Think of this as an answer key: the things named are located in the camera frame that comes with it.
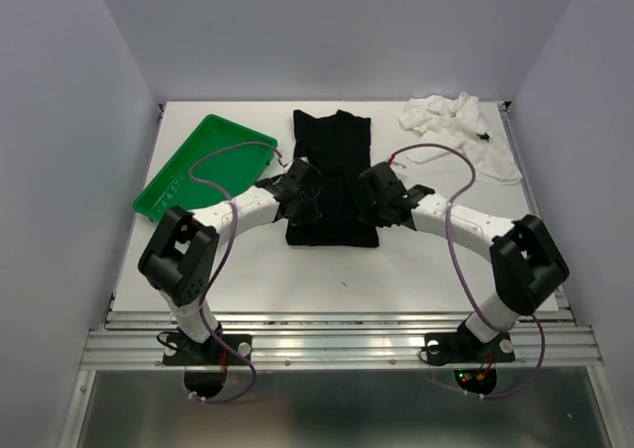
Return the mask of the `black t shirt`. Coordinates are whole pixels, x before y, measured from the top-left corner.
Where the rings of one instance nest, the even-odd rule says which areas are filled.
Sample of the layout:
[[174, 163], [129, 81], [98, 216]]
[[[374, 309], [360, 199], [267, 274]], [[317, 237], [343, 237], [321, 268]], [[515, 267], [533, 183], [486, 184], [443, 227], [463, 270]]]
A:
[[378, 247], [375, 227], [361, 220], [370, 206], [360, 174], [370, 167], [371, 118], [343, 110], [317, 118], [295, 110], [293, 133], [293, 155], [319, 169], [324, 184], [316, 198], [321, 218], [308, 225], [289, 225], [286, 243], [295, 247]]

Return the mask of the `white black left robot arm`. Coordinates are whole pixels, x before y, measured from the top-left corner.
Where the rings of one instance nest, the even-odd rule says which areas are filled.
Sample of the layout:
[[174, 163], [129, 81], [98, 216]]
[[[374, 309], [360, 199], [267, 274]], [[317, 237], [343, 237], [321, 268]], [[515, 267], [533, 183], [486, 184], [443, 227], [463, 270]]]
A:
[[175, 355], [200, 363], [220, 358], [222, 325], [206, 301], [228, 260], [224, 255], [214, 263], [218, 248], [224, 245], [229, 253], [240, 234], [280, 219], [294, 225], [316, 222], [322, 188], [319, 181], [300, 183], [284, 174], [210, 207], [186, 211], [174, 206], [163, 215], [138, 268], [176, 319], [177, 333], [166, 343]]

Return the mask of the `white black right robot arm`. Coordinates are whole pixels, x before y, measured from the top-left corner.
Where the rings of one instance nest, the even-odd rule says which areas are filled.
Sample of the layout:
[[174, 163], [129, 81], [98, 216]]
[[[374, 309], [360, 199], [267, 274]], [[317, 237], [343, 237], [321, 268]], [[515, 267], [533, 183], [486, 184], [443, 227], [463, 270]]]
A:
[[[435, 190], [394, 182], [370, 186], [367, 217], [379, 227], [404, 226], [446, 239], [452, 264], [474, 310], [439, 343], [438, 354], [477, 359], [522, 316], [532, 316], [570, 276], [570, 269], [545, 223], [527, 214], [495, 217], [457, 205]], [[494, 290], [475, 301], [460, 269], [456, 246], [491, 265]]]

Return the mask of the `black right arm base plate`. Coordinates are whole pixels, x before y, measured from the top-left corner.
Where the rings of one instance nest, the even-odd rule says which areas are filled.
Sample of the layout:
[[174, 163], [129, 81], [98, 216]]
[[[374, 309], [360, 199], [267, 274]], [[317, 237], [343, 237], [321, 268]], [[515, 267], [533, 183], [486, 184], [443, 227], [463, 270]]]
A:
[[423, 340], [417, 356], [433, 367], [481, 362], [512, 363], [516, 360], [508, 333], [501, 333], [487, 343], [458, 332], [428, 333]]

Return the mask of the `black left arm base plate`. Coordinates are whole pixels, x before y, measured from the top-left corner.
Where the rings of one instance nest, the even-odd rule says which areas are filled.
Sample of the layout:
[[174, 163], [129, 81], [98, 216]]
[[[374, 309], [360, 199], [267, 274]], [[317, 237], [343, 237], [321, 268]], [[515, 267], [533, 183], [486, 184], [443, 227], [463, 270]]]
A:
[[214, 338], [200, 344], [179, 331], [163, 331], [157, 340], [163, 347], [161, 363], [168, 367], [246, 365], [238, 356], [228, 353]]

